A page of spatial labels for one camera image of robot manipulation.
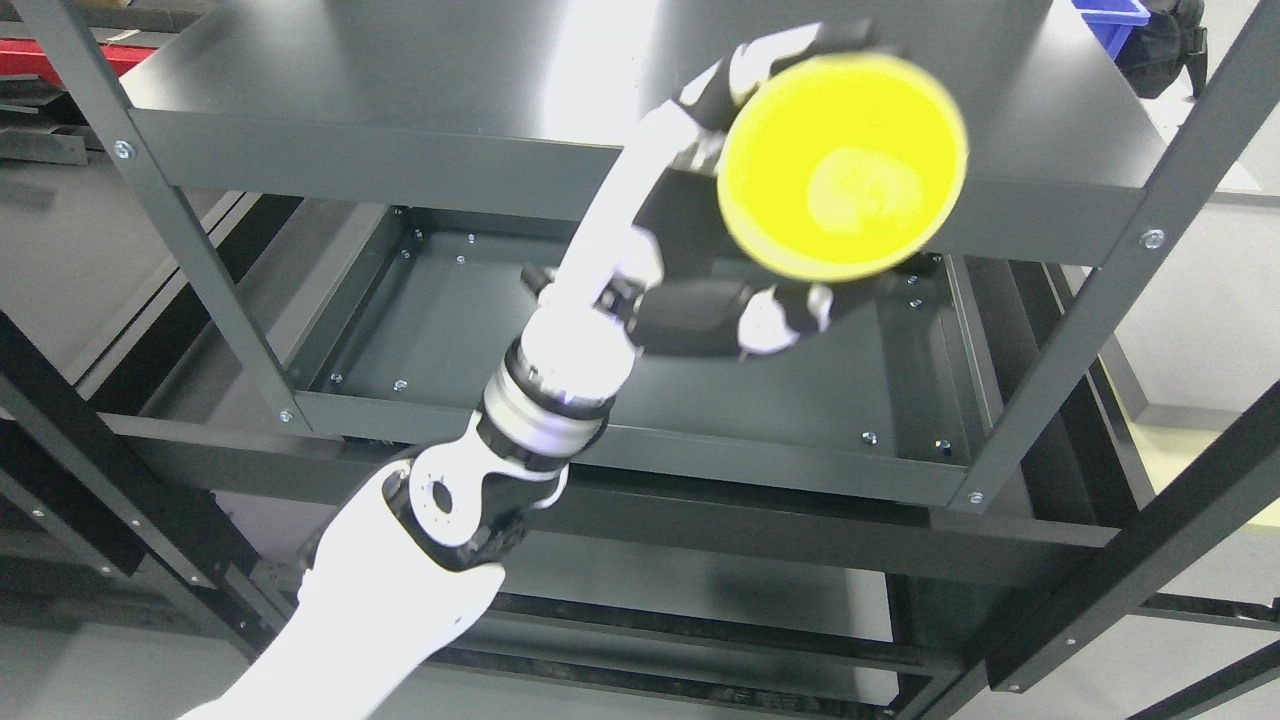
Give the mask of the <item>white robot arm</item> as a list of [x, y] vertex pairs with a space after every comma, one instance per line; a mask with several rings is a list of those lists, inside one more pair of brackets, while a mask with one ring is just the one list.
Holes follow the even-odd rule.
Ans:
[[516, 340], [461, 437], [379, 468], [320, 534], [284, 628], [191, 719], [367, 719], [488, 611], [526, 516], [604, 432], [627, 340]]

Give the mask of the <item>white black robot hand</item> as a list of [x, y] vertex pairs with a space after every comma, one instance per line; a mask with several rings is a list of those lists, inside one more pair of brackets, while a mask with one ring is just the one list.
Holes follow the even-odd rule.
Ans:
[[900, 56], [876, 24], [820, 20], [737, 45], [650, 110], [623, 146], [556, 269], [529, 268], [538, 310], [499, 378], [568, 406], [611, 401], [636, 352], [767, 356], [828, 331], [860, 283], [712, 277], [730, 241], [716, 196], [726, 135], [745, 102], [815, 56]]

